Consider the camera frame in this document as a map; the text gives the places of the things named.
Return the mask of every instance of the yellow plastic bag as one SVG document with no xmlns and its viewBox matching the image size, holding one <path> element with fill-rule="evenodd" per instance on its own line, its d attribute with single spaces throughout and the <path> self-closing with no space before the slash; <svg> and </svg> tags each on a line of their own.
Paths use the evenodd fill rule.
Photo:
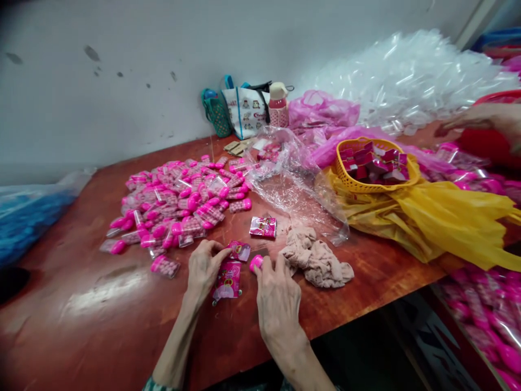
<svg viewBox="0 0 521 391">
<path fill-rule="evenodd" d="M 521 272 L 521 257 L 503 250 L 506 228 L 497 222 L 521 225 L 521 212 L 508 197 L 424 180 L 394 192 L 359 194 L 349 192 L 333 169 L 324 174 L 353 228 L 392 239 L 422 262 L 448 251 L 484 270 L 497 264 Z"/>
</svg>

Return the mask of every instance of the hand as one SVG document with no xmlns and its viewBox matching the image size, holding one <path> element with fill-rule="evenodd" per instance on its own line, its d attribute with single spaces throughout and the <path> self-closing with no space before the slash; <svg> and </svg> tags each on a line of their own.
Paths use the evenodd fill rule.
<svg viewBox="0 0 521 391">
<path fill-rule="evenodd" d="M 190 256 L 187 294 L 195 299 L 198 305 L 201 305 L 210 293 L 222 261 L 231 252 L 232 249 L 224 248 L 221 243 L 203 240 Z"/>
<path fill-rule="evenodd" d="M 309 342 L 298 323 L 301 290 L 282 255 L 277 258 L 275 270 L 270 257 L 264 257 L 262 266 L 262 270 L 255 266 L 260 333 L 274 358 L 291 355 Z"/>
<path fill-rule="evenodd" d="M 470 109 L 443 121 L 436 129 L 435 137 L 446 136 L 451 129 L 474 128 L 495 129 L 510 143 L 513 153 L 521 151 L 521 105 L 486 103 L 472 106 Z"/>
</svg>

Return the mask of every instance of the white printed bag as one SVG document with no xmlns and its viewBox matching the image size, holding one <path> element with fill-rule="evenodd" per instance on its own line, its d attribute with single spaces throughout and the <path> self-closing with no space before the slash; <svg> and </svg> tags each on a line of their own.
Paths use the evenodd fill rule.
<svg viewBox="0 0 521 391">
<path fill-rule="evenodd" d="M 238 138 L 244 140 L 255 136 L 259 129 L 266 125 L 269 93 L 241 87 L 221 90 L 221 93 L 226 100 L 230 123 Z"/>
</svg>

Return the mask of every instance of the red container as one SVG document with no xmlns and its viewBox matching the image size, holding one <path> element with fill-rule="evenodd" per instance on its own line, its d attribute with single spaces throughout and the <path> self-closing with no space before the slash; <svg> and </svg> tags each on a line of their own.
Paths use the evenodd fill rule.
<svg viewBox="0 0 521 391">
<path fill-rule="evenodd" d="M 474 106 L 482 103 L 513 103 L 517 99 L 521 99 L 521 90 L 503 91 L 478 99 Z M 472 155 L 490 159 L 494 166 L 521 169 L 521 158 L 510 154 L 509 142 L 494 129 L 465 129 L 457 144 Z"/>
</svg>

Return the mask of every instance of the wooden table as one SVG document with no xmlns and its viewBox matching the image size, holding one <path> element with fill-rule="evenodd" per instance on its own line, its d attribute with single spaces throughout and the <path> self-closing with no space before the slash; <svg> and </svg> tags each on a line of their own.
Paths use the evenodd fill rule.
<svg viewBox="0 0 521 391">
<path fill-rule="evenodd" d="M 150 376 L 181 306 L 188 256 L 195 246 L 171 250 L 182 267 L 173 280 L 152 275 L 149 255 L 132 246 L 123 255 L 100 253 L 109 222 L 119 215 L 130 174 L 169 160 L 209 154 L 215 160 L 230 139 L 216 137 L 167 148 L 98 171 L 70 210 L 27 253 L 21 266 L 32 279 L 0 310 L 6 390 L 140 390 Z M 291 220 L 250 193 L 251 212 L 229 215 L 209 239 L 247 241 L 253 254 L 276 256 Z M 278 220 L 275 241 L 250 239 L 252 216 Z M 396 243 L 351 231 L 333 248 L 355 278 L 322 290 L 295 276 L 302 288 L 300 321 L 316 338 L 413 292 L 461 266 L 452 255 L 422 264 Z M 243 295 L 208 298 L 195 332 L 187 385 L 199 390 L 270 358 L 261 339 L 257 281 L 243 266 Z"/>
</svg>

